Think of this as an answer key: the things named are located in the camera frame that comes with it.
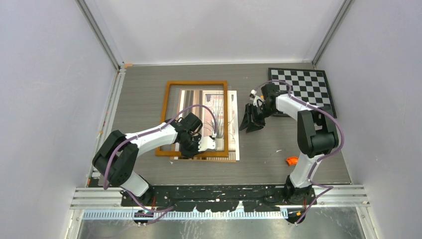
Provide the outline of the wooden picture frame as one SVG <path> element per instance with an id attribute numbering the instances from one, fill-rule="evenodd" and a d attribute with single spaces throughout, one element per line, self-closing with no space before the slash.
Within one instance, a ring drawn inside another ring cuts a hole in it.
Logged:
<path id="1" fill-rule="evenodd" d="M 164 94 L 164 100 L 162 105 L 162 112 L 161 112 L 161 118 L 160 122 L 164 122 L 166 119 L 166 112 L 167 112 L 167 104 L 169 102 L 169 95 L 170 95 L 170 88 L 172 86 L 222 86 L 223 87 L 223 95 L 224 95 L 224 105 L 223 109 L 224 112 L 228 112 L 228 83 L 227 81 L 168 81 L 166 88 L 165 88 L 165 94 Z M 196 155 L 196 157 L 202 158 L 202 157 L 229 157 L 229 142 L 228 142 L 228 136 L 224 136 L 223 138 L 224 143 L 224 151 L 206 151 L 203 153 L 200 153 Z M 156 156 L 164 156 L 164 157 L 183 157 L 182 153 L 179 151 L 162 151 L 160 147 L 155 149 L 155 155 Z"/>

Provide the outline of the plant window photo print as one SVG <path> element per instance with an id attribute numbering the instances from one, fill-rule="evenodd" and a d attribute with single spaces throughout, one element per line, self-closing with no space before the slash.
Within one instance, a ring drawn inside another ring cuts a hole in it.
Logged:
<path id="1" fill-rule="evenodd" d="M 211 111 L 204 108 L 195 107 L 182 114 L 188 113 L 198 116 L 203 122 L 203 127 L 199 133 L 203 136 L 213 134 L 216 129 L 216 143 L 218 150 L 224 150 L 223 138 L 228 135 L 229 158 L 240 160 L 239 152 L 239 132 L 238 132 L 238 110 L 237 91 L 228 91 L 228 112 L 223 109 L 224 95 L 222 90 L 180 90 L 178 110 L 181 111 L 190 105 L 201 104 L 207 106 Z"/>

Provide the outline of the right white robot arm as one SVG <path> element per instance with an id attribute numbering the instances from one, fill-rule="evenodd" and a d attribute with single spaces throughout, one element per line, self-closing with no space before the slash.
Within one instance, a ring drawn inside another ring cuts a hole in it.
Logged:
<path id="1" fill-rule="evenodd" d="M 251 90 L 239 129 L 247 133 L 262 129 L 265 119 L 282 112 L 297 122 L 298 162 L 287 177 L 281 197 L 287 204 L 310 204 L 312 178 L 325 156 L 339 145 L 337 125 L 329 107 L 317 107 L 295 97 L 291 86 L 280 90 L 280 80 L 260 86 L 262 96 Z"/>

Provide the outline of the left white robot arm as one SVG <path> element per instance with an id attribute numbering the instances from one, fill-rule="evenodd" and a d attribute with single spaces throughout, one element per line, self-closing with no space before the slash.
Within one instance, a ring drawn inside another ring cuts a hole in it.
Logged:
<path id="1" fill-rule="evenodd" d="M 202 136 L 198 130 L 202 121 L 193 113 L 185 118 L 164 123 L 137 133 L 123 134 L 119 130 L 110 133 L 92 160 L 92 165 L 114 187 L 129 191 L 141 206 L 152 203 L 153 189 L 142 176 L 134 172 L 137 158 L 153 149 L 178 143 L 181 154 L 193 157 L 200 153 Z"/>

